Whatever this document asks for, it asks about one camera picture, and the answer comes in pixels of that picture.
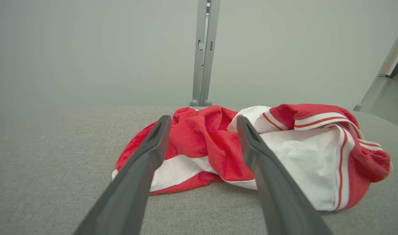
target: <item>white wall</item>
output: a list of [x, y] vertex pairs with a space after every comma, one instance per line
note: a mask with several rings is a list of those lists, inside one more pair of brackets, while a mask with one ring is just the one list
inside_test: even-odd
[[0, 0], [0, 126], [85, 104], [187, 106], [197, 1]]
[[352, 110], [397, 37], [398, 0], [222, 0], [208, 98]]

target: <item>floor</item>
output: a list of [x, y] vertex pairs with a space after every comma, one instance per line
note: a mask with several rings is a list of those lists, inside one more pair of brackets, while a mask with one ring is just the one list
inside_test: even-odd
[[398, 125], [398, 80], [379, 76], [364, 97], [360, 111]]

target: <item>gray fabric surface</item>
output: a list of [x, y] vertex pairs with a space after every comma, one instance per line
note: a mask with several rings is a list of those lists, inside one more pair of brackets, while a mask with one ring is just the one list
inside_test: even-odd
[[[95, 107], [45, 113], [0, 130], [0, 234], [71, 234], [111, 179], [131, 138], [178, 107]], [[322, 212], [335, 234], [398, 234], [398, 127], [355, 112], [394, 166], [355, 207]], [[257, 192], [212, 183], [151, 196], [142, 234], [264, 234]]]

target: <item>red stripe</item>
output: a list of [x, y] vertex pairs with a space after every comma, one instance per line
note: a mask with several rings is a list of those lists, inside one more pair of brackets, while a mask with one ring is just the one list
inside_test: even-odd
[[379, 148], [381, 148], [381, 146], [380, 146], [380, 145], [377, 145], [377, 144], [365, 143], [365, 142], [360, 141], [360, 140], [359, 140], [359, 142], [362, 143], [362, 144], [368, 145], [368, 146], [373, 146], [373, 147], [379, 147]]
[[342, 190], [343, 190], [343, 171], [342, 171], [342, 169], [341, 169], [341, 166], [342, 166], [342, 164], [343, 164], [343, 151], [344, 151], [344, 146], [345, 146], [345, 144], [347, 143], [347, 133], [344, 131], [344, 129], [343, 129], [343, 132], [344, 132], [344, 142], [343, 142], [343, 145], [341, 146], [341, 150], [340, 150], [340, 168], [339, 168], [339, 173], [340, 173], [340, 188], [339, 188], [339, 191], [338, 191], [338, 206], [337, 206], [337, 208], [335, 208], [335, 210], [337, 210], [338, 208], [340, 208], [340, 205], [341, 205], [341, 192], [342, 192]]
[[315, 124], [318, 124], [320, 122], [325, 122], [325, 121], [332, 120], [332, 119], [345, 119], [345, 117], [328, 117], [328, 118], [324, 118], [324, 119], [318, 120], [316, 122], [311, 122], [311, 123], [304, 124], [304, 125], [295, 125], [295, 127], [298, 127], [298, 128], [307, 127], [307, 126], [315, 125]]
[[357, 138], [359, 138], [360, 139], [360, 134], [359, 134], [359, 131], [353, 126], [353, 128], [354, 128], [354, 130], [356, 131], [356, 133], [357, 133]]
[[276, 124], [274, 124], [272, 121], [270, 121], [270, 119], [266, 116], [266, 113], [263, 113], [264, 118], [270, 122], [273, 126], [275, 126], [277, 129], [279, 129], [280, 131], [282, 131], [283, 129], [281, 129], [280, 127], [278, 127]]

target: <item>red towel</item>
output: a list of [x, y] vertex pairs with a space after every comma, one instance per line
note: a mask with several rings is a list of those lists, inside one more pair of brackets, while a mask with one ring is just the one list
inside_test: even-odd
[[[186, 107], [174, 113], [165, 161], [154, 174], [151, 193], [180, 192], [212, 180], [257, 189], [242, 159], [238, 114], [250, 120], [317, 210], [354, 206], [371, 182], [391, 171], [390, 156], [379, 144], [366, 141], [354, 116], [338, 106], [254, 106], [239, 113], [220, 106]], [[130, 141], [113, 176], [154, 125]]]

